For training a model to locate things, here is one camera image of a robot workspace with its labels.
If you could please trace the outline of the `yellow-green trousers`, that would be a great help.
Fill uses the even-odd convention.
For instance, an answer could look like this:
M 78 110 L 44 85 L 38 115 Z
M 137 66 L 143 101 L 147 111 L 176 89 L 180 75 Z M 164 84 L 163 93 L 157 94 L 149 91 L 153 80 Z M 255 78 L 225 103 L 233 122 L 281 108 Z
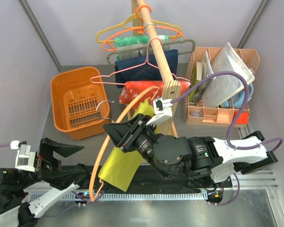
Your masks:
M 113 147 L 98 177 L 106 183 L 126 192 L 140 164 L 144 162 L 138 151 L 124 153 Z

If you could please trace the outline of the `peach wooden-look hanger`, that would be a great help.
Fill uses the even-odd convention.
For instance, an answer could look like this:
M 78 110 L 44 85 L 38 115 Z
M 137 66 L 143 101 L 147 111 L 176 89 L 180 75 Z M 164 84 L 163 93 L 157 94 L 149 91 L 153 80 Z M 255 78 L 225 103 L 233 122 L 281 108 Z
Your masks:
M 116 122 L 119 123 L 121 122 L 122 119 L 124 119 L 124 117 L 127 115 L 127 113 L 131 110 L 131 108 L 145 95 L 147 94 L 149 91 L 156 89 L 159 90 L 160 88 L 158 86 L 151 86 L 146 88 L 145 90 L 143 90 L 123 111 L 122 113 L 119 115 L 119 117 L 117 118 Z M 96 176 L 97 176 L 97 171 L 100 165 L 100 161 L 102 159 L 102 156 L 108 146 L 109 143 L 109 136 L 106 136 L 104 143 L 102 144 L 100 151 L 98 153 L 98 156 L 96 158 L 92 173 L 91 173 L 91 177 L 90 177 L 90 182 L 89 182 L 89 197 L 91 199 L 92 202 L 95 201 L 96 197 L 98 196 L 98 194 L 100 193 L 102 187 L 104 186 L 104 182 L 101 181 L 101 185 L 98 189 L 98 191 L 96 193 L 94 193 L 94 184 L 95 184 L 95 180 L 96 180 Z

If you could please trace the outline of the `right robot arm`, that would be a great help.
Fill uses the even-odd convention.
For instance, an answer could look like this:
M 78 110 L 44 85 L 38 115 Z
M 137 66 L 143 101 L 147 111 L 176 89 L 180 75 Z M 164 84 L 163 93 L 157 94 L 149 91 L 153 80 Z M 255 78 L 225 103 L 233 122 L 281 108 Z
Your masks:
M 260 131 L 236 140 L 238 145 L 252 146 L 240 150 L 217 138 L 176 138 L 156 133 L 151 120 L 149 115 L 139 113 L 124 123 L 107 123 L 104 129 L 115 147 L 125 154 L 139 153 L 165 180 L 182 172 L 189 182 L 204 179 L 203 187 L 215 187 L 233 173 L 246 175 L 278 162 L 274 152 L 260 144 L 263 141 Z

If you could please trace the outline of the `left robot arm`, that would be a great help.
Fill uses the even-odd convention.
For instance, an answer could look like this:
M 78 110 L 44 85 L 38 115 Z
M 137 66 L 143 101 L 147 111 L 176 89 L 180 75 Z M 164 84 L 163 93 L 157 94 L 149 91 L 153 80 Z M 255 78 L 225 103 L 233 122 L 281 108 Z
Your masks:
M 38 220 L 66 194 L 87 189 L 90 173 L 84 164 L 63 169 L 54 153 L 69 157 L 84 149 L 43 138 L 37 152 L 26 141 L 13 140 L 7 144 L 16 150 L 14 168 L 0 168 L 0 227 L 34 227 Z M 41 197 L 27 202 L 28 187 L 46 182 L 51 189 Z

